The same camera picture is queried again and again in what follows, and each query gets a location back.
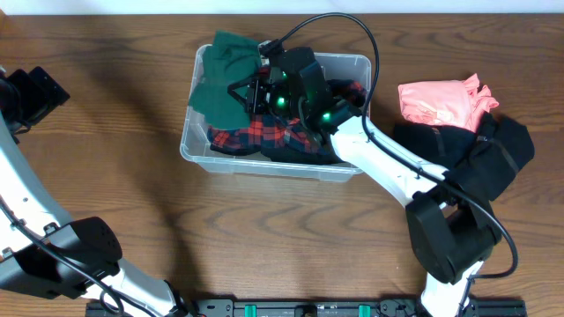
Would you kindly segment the dark green garment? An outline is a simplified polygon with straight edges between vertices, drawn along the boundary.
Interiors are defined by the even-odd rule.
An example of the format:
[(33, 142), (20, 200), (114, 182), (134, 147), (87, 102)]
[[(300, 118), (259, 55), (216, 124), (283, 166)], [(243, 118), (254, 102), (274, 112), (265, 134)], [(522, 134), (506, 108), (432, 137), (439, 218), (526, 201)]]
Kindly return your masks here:
[(245, 129), (249, 114), (228, 93), (228, 86), (254, 75), (261, 66), (258, 42), (218, 30), (205, 49), (203, 74), (189, 97), (189, 106), (215, 129)]

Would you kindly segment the pink garment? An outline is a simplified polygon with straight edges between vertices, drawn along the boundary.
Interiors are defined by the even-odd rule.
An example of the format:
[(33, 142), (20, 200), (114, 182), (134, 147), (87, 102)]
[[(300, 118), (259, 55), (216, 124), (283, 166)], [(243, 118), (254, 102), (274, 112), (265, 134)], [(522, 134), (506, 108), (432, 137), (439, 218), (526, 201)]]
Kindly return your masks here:
[(482, 116), (500, 105), (476, 73), (465, 80), (419, 81), (397, 89), (402, 116), (432, 126), (476, 132)]

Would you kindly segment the clear plastic storage bin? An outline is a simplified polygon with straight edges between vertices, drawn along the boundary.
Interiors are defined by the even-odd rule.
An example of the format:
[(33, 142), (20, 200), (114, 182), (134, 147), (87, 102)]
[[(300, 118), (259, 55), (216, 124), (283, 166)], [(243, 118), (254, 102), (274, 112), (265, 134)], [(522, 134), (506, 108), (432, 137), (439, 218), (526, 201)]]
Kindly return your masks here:
[[(315, 53), (327, 79), (352, 79), (369, 88), (372, 81), (372, 63), (368, 57), (355, 54)], [(208, 124), (193, 107), (187, 107), (180, 153), (209, 173), (246, 173), (278, 177), (316, 179), (319, 181), (347, 182), (362, 170), (349, 163), (335, 165), (305, 165), (273, 162), (260, 153), (248, 156), (228, 156), (211, 149), (207, 139)]]

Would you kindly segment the black garment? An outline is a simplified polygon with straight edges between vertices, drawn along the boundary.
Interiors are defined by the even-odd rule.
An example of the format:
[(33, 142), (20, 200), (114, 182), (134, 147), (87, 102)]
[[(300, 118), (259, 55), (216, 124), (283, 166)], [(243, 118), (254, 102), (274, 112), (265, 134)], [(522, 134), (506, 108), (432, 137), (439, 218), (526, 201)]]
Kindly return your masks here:
[(484, 114), (476, 132), (453, 126), (401, 123), (393, 138), (421, 158), (448, 168), (467, 168), (488, 200), (497, 199), (533, 160), (526, 126), (507, 117)]
[(290, 148), (250, 148), (250, 149), (236, 149), (228, 150), (225, 148), (220, 148), (216, 145), (212, 145), (211, 149), (222, 154), (232, 155), (235, 157), (250, 156), (256, 153), (264, 155), (266, 158), (273, 162), (279, 163), (294, 163), (294, 164), (306, 164), (306, 165), (335, 165), (343, 163), (343, 160), (338, 158), (335, 154), (316, 154), (316, 153), (305, 153), (296, 151)]

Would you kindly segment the red black plaid shirt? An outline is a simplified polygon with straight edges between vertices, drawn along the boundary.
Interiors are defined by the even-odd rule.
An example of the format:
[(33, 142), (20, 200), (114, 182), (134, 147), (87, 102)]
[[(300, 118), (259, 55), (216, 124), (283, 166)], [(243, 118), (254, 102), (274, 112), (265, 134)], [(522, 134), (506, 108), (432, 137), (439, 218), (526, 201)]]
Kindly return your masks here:
[(249, 118), (250, 125), (245, 129), (223, 130), (210, 126), (207, 139), (211, 146), (228, 150), (287, 147), (305, 153), (330, 154), (308, 139), (299, 118), (285, 119), (271, 114), (249, 114)]

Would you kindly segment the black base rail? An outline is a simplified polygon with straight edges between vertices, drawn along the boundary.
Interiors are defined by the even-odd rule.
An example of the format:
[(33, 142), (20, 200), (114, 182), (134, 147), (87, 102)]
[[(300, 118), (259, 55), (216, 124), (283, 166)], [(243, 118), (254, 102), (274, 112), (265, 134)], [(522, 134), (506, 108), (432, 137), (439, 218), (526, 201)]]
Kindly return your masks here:
[[(372, 302), (291, 302), (199, 300), (194, 305), (204, 317), (417, 317), (427, 316), (416, 299), (385, 299)], [(527, 317), (522, 300), (472, 299), (463, 317)]]

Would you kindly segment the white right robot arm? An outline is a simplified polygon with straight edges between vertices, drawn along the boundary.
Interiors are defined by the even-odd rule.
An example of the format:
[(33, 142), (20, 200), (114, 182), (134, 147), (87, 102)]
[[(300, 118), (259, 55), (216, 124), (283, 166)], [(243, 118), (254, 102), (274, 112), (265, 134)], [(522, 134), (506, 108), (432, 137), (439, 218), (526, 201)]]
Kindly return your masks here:
[(461, 316), (472, 282), (505, 231), (488, 208), (456, 184), (456, 174), (385, 136), (367, 118), (368, 95), (328, 79), (310, 48), (277, 52), (228, 85), (246, 112), (296, 119), (314, 143), (360, 168), (404, 207), (413, 252), (427, 272), (419, 310)]

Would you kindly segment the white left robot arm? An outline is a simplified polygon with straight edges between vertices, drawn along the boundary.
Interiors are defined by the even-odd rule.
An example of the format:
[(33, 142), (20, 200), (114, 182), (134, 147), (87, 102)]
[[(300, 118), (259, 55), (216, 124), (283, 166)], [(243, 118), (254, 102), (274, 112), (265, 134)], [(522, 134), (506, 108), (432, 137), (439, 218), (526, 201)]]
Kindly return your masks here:
[(75, 220), (19, 149), (24, 134), (70, 95), (41, 67), (1, 75), (1, 287), (44, 299), (91, 299), (89, 316), (194, 316), (172, 285), (122, 257), (99, 217)]

